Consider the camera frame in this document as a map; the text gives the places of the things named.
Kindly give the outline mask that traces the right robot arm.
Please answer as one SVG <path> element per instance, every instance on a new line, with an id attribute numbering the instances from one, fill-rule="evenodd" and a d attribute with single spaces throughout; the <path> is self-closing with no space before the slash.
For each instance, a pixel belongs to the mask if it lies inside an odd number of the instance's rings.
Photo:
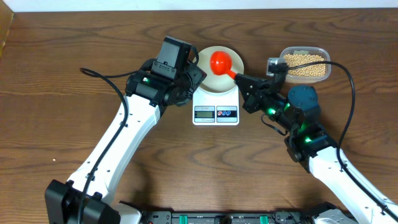
<path id="1" fill-rule="evenodd" d="M 318 95 L 312 86 L 297 85 L 280 94 L 290 67 L 268 67 L 271 79 L 235 74 L 248 113 L 262 111 L 282 127 L 287 152 L 294 162 L 324 183 L 358 223 L 397 223 L 397 204 L 389 200 L 349 161 L 321 124 Z"/>

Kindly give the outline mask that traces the white digital kitchen scale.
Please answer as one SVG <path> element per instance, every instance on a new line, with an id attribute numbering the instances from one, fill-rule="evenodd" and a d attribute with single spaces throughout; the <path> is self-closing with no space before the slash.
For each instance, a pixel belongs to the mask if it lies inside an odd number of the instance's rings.
<path id="1" fill-rule="evenodd" d="M 199 87 L 193 94 L 192 122 L 197 126 L 237 126 L 239 89 L 213 93 Z"/>

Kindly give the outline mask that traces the red plastic measuring scoop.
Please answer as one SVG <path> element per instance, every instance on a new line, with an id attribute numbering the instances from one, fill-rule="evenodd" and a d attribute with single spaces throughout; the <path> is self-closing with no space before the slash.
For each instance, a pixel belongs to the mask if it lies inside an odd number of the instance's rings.
<path id="1" fill-rule="evenodd" d="M 228 75 L 234 80 L 236 72 L 232 71 L 232 64 L 231 57 L 224 51 L 216 51 L 210 57 L 210 68 L 215 75 Z"/>

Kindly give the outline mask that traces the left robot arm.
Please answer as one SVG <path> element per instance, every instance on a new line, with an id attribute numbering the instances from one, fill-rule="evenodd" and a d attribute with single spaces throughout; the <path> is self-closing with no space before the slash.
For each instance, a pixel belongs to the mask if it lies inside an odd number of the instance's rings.
<path id="1" fill-rule="evenodd" d="M 205 79 L 198 59 L 187 60 L 177 75 L 152 58 L 132 72 L 121 106 L 109 128 L 82 165 L 63 183 L 51 181 L 45 191 L 50 223 L 139 223 L 142 213 L 124 202 L 112 207 L 123 172 L 146 134 L 166 107 L 187 104 Z"/>

